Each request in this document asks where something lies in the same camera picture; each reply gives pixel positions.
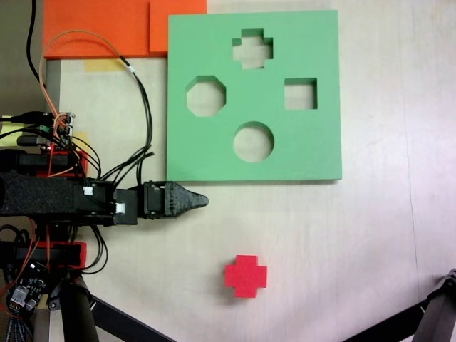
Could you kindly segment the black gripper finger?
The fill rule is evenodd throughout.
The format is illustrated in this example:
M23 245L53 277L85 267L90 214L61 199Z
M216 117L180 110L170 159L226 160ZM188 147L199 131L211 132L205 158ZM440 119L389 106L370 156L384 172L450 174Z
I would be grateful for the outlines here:
M206 207L209 199L196 192L191 192L176 182L165 184L165 216L179 217L193 209Z

